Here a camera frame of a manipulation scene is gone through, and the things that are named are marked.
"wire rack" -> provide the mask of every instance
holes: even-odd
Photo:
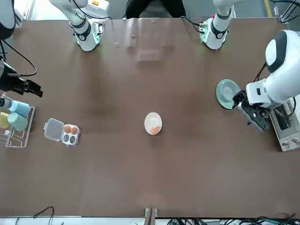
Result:
[[[3,98],[9,98],[5,96],[4,93],[0,93],[0,96]],[[1,129],[0,143],[4,143],[8,148],[25,148],[27,146],[34,112],[35,107],[30,107],[30,112],[27,116],[28,125],[23,131],[19,132],[13,127],[10,127],[9,129]]]

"egg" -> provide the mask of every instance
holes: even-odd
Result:
[[[69,125],[65,125],[65,126],[64,126],[64,130],[65,130],[65,132],[68,134],[68,133],[70,133],[70,131],[71,131],[71,127],[70,127]]]
[[[157,133],[159,132],[159,129],[160,129],[160,126],[155,125],[155,126],[153,126],[153,127],[151,128],[151,133],[152,133],[153,135],[155,135],[155,134],[157,134]]]
[[[75,135],[77,134],[77,131],[78,131],[77,127],[71,127],[71,134]]]

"tabletop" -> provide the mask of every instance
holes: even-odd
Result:
[[[300,215],[300,151],[281,152],[274,130],[258,132],[216,99],[222,79],[252,82],[284,28],[233,19],[211,51],[181,19],[113,20],[102,45],[83,52],[67,21],[25,22],[14,46],[37,67],[44,96],[12,94],[36,113],[27,148],[1,148],[0,215],[50,205],[56,216],[142,217],[148,207],[159,217]],[[155,136],[144,129],[150,112],[163,121]],[[49,118],[77,125],[78,145],[46,139]]]

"green plate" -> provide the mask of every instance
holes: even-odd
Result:
[[[217,100],[221,104],[221,106],[223,106],[225,109],[233,109],[233,101],[226,102],[222,99],[221,86],[224,82],[227,82],[227,81],[233,83],[238,88],[238,91],[240,91],[239,86],[234,81],[228,80],[228,79],[221,80],[218,83],[217,89],[216,89]]]

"egg carton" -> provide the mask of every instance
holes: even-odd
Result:
[[[77,133],[73,134],[72,129],[76,128]],[[64,124],[63,122],[56,119],[49,119],[44,126],[45,137],[56,142],[63,142],[65,145],[77,145],[78,138],[80,134],[80,129],[78,126],[71,124]]]

